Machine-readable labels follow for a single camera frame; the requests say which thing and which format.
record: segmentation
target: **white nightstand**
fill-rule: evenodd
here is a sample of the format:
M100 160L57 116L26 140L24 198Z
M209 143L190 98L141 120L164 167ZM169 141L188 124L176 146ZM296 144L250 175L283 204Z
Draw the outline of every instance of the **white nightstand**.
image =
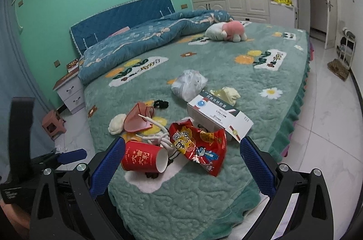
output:
M72 114L85 106L83 85L78 78L79 68L63 76L53 87Z

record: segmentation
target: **blue gripper pad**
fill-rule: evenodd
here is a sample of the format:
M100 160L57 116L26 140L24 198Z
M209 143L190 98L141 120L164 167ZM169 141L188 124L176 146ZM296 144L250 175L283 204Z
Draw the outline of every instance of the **blue gripper pad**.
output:
M67 152L67 153L62 153L61 155L58 156L57 161L64 165L64 164L69 164L72 162L86 159L86 157L87 157L86 150L79 149L79 150L75 150L75 151L71 151L71 152Z
M272 198L276 194L275 176L247 138L241 140L240 154L261 193Z
M119 138L94 171L91 178L90 188L90 193L93 199L96 199L98 195L102 195L106 191L108 184L125 155L125 148L125 140L123 138Z

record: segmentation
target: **red snack bag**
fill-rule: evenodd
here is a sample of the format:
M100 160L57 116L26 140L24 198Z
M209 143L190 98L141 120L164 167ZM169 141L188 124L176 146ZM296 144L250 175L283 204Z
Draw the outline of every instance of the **red snack bag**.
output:
M173 123L169 128L170 141L189 160L199 163L212 176L221 170L227 151L224 129L205 132L189 120Z

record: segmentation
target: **hello kitty plush toy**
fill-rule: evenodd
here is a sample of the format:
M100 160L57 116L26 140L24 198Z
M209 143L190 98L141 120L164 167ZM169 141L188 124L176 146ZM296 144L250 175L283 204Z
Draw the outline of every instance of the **hello kitty plush toy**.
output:
M245 27L239 21L217 23L206 30L206 37L215 41L246 41Z

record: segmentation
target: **white box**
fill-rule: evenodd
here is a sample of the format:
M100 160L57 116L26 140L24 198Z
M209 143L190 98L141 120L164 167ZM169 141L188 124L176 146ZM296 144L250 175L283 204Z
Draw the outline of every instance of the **white box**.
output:
M240 110L203 90L188 103L188 115L210 132L226 130L227 140L244 138L253 122Z

